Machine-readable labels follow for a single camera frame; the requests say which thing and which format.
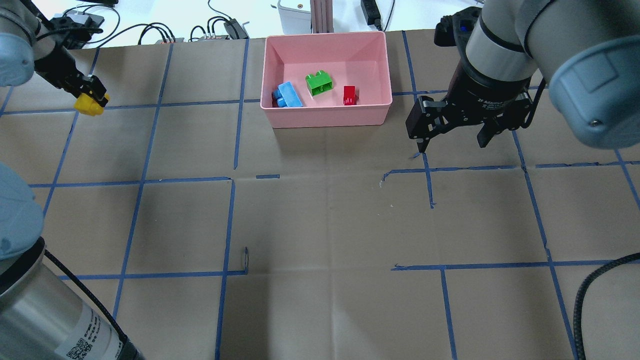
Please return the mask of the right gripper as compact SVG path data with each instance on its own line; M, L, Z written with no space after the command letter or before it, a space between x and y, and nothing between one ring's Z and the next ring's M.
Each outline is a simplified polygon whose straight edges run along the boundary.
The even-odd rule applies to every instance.
M515 81L497 80L477 71L462 57L442 100L421 95L406 119L407 136L424 154L434 137L462 126L481 125L480 148L502 132L530 127L535 109L530 88L532 75Z

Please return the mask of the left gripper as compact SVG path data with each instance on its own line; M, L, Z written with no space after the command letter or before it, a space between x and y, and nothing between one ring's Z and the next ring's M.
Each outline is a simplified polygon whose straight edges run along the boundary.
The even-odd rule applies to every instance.
M73 55L64 47L55 47L48 55L35 60L34 70L46 82L78 99L89 96L93 101L106 101L107 90L98 76L84 74L77 68Z

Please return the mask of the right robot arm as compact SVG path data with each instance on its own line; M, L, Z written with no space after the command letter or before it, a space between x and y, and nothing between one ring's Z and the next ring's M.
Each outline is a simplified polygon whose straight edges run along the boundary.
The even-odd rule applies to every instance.
M481 126L481 148L528 128L544 88L583 145L639 143L637 0L487 0L442 17L434 44L459 62L444 98L421 95L407 116L421 153L462 126Z

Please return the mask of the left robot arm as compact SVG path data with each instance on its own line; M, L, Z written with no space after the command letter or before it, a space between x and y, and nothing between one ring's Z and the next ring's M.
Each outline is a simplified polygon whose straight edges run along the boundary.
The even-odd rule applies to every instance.
M95 75L78 70L59 34L30 0L3 0L1 86L37 74L98 116L109 96ZM142 360L144 355L105 306L47 249L44 213L23 178L1 166L0 347L3 360Z

